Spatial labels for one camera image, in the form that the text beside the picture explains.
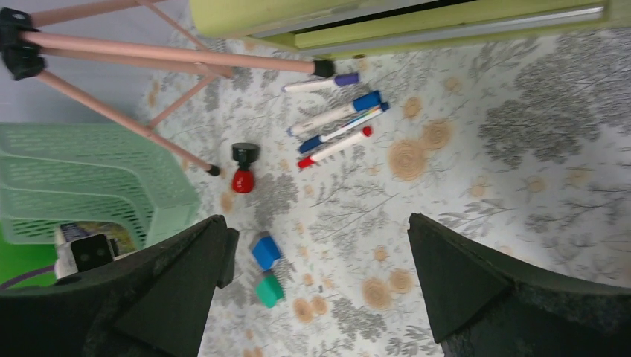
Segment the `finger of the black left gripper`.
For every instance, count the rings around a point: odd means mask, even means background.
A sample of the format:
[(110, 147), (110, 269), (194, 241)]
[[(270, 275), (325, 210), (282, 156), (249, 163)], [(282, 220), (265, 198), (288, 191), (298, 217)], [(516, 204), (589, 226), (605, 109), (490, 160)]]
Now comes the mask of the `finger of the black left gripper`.
[(217, 288), (219, 289), (224, 289), (234, 279), (235, 254), (237, 253), (239, 238), (240, 233), (236, 229), (229, 228), (227, 230), (222, 268), (217, 280)]

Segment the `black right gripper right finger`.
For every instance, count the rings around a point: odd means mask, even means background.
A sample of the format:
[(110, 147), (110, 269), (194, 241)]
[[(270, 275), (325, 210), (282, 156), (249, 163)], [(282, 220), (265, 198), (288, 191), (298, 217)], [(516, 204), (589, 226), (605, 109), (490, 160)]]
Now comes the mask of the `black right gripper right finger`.
[(630, 290), (558, 274), (414, 213), (409, 242), (446, 356), (628, 356)]

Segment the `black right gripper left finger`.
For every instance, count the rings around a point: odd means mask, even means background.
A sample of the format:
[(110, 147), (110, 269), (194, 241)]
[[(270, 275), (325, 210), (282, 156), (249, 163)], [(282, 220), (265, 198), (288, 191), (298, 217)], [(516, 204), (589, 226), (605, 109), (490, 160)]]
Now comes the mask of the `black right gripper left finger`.
[(196, 356), (227, 230), (213, 215), (51, 286), (1, 293), (3, 356)]

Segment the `green plastic folder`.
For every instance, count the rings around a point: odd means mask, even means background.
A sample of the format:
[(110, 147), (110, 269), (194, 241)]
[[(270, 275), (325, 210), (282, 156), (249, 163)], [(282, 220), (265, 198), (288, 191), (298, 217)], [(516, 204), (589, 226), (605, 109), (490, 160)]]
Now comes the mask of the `green plastic folder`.
[(53, 245), (23, 245), (8, 241), (1, 225), (1, 290), (26, 286), (50, 286), (56, 282)]

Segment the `purple 52-storey treehouse book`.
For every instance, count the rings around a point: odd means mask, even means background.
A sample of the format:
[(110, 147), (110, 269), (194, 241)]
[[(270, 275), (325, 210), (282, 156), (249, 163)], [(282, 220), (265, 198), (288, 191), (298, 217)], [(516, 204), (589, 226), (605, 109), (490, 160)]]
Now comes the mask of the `purple 52-storey treehouse book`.
[(56, 248), (76, 239), (104, 234), (112, 240), (115, 256), (137, 251), (132, 235), (123, 226), (114, 222), (70, 222), (58, 225), (54, 230), (54, 245)]

